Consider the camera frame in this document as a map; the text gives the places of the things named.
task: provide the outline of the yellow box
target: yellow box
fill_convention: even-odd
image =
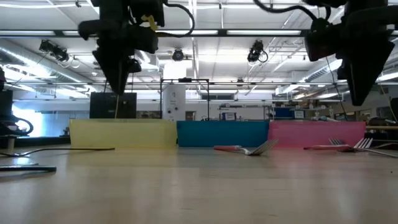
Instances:
[[[176,148],[177,126],[162,119],[71,119],[72,147]]]

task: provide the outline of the ceiling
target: ceiling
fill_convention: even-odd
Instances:
[[[257,8],[252,0],[173,0],[172,3],[180,3],[193,11],[196,17],[196,29],[309,29],[310,18],[302,11],[292,11],[282,14],[269,14]],[[266,0],[263,2],[273,3],[274,7],[287,7],[302,4],[299,0]],[[0,4],[13,4],[21,7],[51,6],[51,5],[74,5],[71,0],[17,0],[0,1]],[[2,29],[12,30],[76,30],[82,21],[98,19],[98,10],[89,6],[85,0],[80,0],[83,7],[59,7],[46,9],[26,9],[0,7],[0,17],[3,21]],[[325,17],[324,9],[308,7],[316,16]],[[189,17],[180,9],[164,8],[166,26],[163,29],[189,29]],[[341,22],[343,8],[332,9],[331,19],[334,24]],[[0,47],[12,46],[13,53],[24,58],[38,62],[45,58],[43,64],[47,68],[63,71],[65,77],[73,77],[81,82],[104,82],[105,77],[101,71],[95,70],[95,61],[90,53],[96,48],[95,39],[84,41],[81,38],[48,38],[51,42],[66,48],[70,55],[77,60],[57,65],[57,61],[49,55],[39,51],[42,39],[39,38],[8,38],[0,42]],[[247,62],[248,50],[255,40],[262,40],[269,60],[251,66]],[[214,82],[235,82],[243,78],[246,82],[298,82],[304,77],[314,74],[322,68],[326,68],[326,60],[310,62],[303,46],[301,37],[186,37],[186,38],[160,38],[159,49],[156,53],[161,65],[168,63],[171,59],[170,53],[175,49],[182,49],[184,54],[193,55],[193,46],[197,51],[195,59],[198,60],[198,73],[192,69],[192,61],[188,64],[187,76],[196,78],[209,78]],[[394,49],[390,62],[395,62],[398,50]],[[135,74],[134,82],[152,82],[159,80],[160,72],[146,70]],[[29,78],[20,80],[20,84],[32,82]],[[330,73],[324,74],[313,82],[332,82]],[[135,88],[153,89],[158,85],[142,85]],[[243,88],[252,89],[253,85]],[[256,90],[275,90],[278,86],[257,86]],[[215,88],[231,88],[230,86],[216,86]],[[103,86],[95,87],[100,91]]]

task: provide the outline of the blue bin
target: blue bin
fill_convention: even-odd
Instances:
[[[268,130],[268,121],[177,121],[180,147],[258,147]]]

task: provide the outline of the warehouse ceiling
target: warehouse ceiling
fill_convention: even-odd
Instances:
[[[191,10],[196,17],[196,29],[309,29],[311,20],[302,11],[292,11],[283,14],[269,14],[254,5],[252,0],[170,0]],[[389,1],[398,4],[398,0]],[[93,8],[88,1],[79,0],[82,7],[76,7],[71,0],[17,0],[0,1],[0,18],[2,30],[76,30],[82,21],[98,19],[98,9]],[[295,4],[302,4],[299,0],[266,0],[263,3],[273,4],[283,8]],[[325,10],[312,6],[308,7],[315,15],[325,17]],[[329,21],[334,24],[341,22],[343,8],[332,9]],[[189,29],[189,17],[180,9],[164,8],[166,26],[163,29]],[[8,80],[18,81],[18,85],[9,86],[13,90],[32,91],[53,86],[23,85],[29,82],[51,81],[65,82],[105,82],[105,77],[98,70],[91,51],[96,48],[95,39],[84,41],[81,38],[52,37],[45,38],[65,49],[71,59],[65,63],[57,62],[53,57],[44,55],[39,46],[44,38],[6,38],[0,40],[0,47],[8,54],[31,60],[43,66],[49,74],[26,75]],[[262,40],[269,54],[266,63],[250,65],[247,62],[248,50],[255,40]],[[302,37],[187,37],[160,38],[159,49],[156,53],[159,65],[162,67],[171,62],[171,54],[175,49],[182,49],[188,60],[187,76],[192,78],[209,78],[213,82],[236,82],[243,78],[245,82],[299,82],[303,78],[312,78],[312,82],[332,82],[330,72],[320,70],[327,68],[326,60],[310,62],[303,45]],[[193,69],[193,58],[197,60],[197,73]],[[392,65],[397,57],[394,49],[387,64]],[[16,66],[6,66],[13,72],[23,72]],[[161,69],[153,66],[143,66],[143,72],[136,73],[134,82],[159,81]],[[135,86],[137,89],[155,89],[159,85]],[[101,91],[104,86],[79,86],[80,91]],[[245,85],[247,90],[275,90],[277,85],[254,86]],[[59,85],[59,89],[75,91],[76,87]],[[230,89],[230,86],[214,86],[212,88]],[[306,91],[300,87],[296,91]]]

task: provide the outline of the pink bin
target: pink bin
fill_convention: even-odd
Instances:
[[[278,139],[279,148],[329,145],[329,138],[354,146],[364,137],[365,122],[273,121],[268,139]]]

